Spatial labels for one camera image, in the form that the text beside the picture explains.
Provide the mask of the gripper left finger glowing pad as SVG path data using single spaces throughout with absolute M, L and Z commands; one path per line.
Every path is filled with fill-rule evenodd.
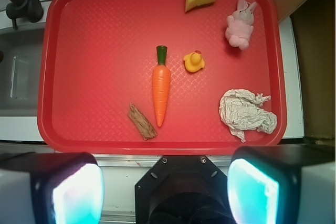
M 90 153 L 1 153 L 1 223 L 99 223 L 103 201 Z

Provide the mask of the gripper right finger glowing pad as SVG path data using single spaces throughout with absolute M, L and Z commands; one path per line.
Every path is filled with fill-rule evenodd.
M 227 176 L 237 223 L 335 223 L 332 146 L 243 146 Z

